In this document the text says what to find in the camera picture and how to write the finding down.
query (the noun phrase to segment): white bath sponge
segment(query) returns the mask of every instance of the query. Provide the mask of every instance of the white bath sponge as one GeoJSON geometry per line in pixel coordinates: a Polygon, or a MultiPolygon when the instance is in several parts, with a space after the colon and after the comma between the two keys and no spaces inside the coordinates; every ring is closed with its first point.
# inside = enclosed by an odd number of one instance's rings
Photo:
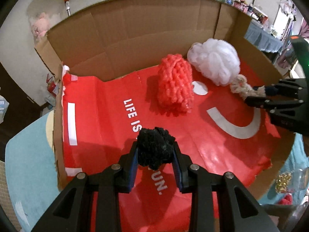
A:
{"type": "Polygon", "coordinates": [[[187,54],[188,61],[217,86],[228,85],[240,72],[240,60],[228,42],[209,38],[195,43],[187,54]]]}

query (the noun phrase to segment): light blue tablecloth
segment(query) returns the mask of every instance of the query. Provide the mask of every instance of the light blue tablecloth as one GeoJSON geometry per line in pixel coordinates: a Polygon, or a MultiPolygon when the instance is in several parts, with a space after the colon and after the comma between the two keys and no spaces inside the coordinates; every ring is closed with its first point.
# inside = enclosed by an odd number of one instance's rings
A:
{"type": "MultiPolygon", "coordinates": [[[[304,144],[302,141],[302,135],[296,134],[295,141],[288,159],[284,163],[280,172],[291,172],[297,167],[309,167],[309,160],[304,151],[304,144]]],[[[302,199],[305,196],[306,190],[293,193],[293,204],[300,205],[302,199]]],[[[268,192],[259,200],[260,204],[275,204],[280,201],[285,194],[277,194],[275,190],[275,184],[272,184],[268,192]]]]}
{"type": "MultiPolygon", "coordinates": [[[[25,232],[31,231],[59,194],[54,153],[46,138],[47,118],[48,115],[45,115],[21,131],[10,140],[6,148],[8,189],[15,213],[25,232]]],[[[291,154],[281,171],[291,171],[299,164],[309,166],[302,136],[297,134],[291,154]]],[[[294,193],[294,203],[299,204],[303,196],[304,191],[294,193]]],[[[276,194],[272,186],[259,202],[273,204],[282,197],[282,194],[276,194]]]]}
{"type": "Polygon", "coordinates": [[[278,38],[268,34],[253,22],[250,23],[245,34],[245,39],[255,45],[260,51],[281,53],[283,42],[278,38]]]}

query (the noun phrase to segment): cardboard wall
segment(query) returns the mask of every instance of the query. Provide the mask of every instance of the cardboard wall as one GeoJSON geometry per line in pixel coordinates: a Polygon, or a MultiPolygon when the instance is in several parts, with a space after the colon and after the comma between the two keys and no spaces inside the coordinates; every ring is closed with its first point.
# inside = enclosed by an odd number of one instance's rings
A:
{"type": "MultiPolygon", "coordinates": [[[[230,42],[265,84],[281,78],[268,58],[244,39],[251,18],[216,0],[108,0],[88,7],[53,27],[37,46],[46,66],[61,77],[61,62],[78,76],[109,81],[160,63],[170,53],[186,56],[195,42],[230,42]]],[[[62,156],[61,93],[57,97],[54,146],[59,186],[66,184],[62,156]]],[[[258,176],[252,193],[259,198],[287,159],[294,136],[287,135],[273,167],[258,176]]]]}

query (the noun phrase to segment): coral knitted toy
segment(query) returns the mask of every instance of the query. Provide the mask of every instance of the coral knitted toy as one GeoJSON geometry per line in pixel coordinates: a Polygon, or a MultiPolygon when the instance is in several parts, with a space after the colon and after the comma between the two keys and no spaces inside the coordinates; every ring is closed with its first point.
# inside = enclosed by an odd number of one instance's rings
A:
{"type": "Polygon", "coordinates": [[[191,65],[182,55],[169,54],[159,67],[159,104],[168,110],[190,112],[194,100],[191,65]]]}

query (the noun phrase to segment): blue gripper pad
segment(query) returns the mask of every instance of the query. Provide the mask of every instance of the blue gripper pad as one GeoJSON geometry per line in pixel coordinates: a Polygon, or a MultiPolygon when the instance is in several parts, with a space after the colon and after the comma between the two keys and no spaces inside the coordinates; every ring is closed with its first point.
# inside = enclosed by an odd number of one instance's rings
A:
{"type": "Polygon", "coordinates": [[[181,192],[183,190],[183,184],[182,184],[182,173],[180,170],[179,162],[176,156],[175,150],[173,150],[173,161],[172,161],[172,166],[174,170],[174,176],[176,180],[177,187],[179,188],[179,191],[181,192]]]}
{"type": "Polygon", "coordinates": [[[134,187],[137,168],[138,168],[138,148],[135,149],[132,164],[129,171],[129,191],[131,191],[132,188],[134,187]]]}

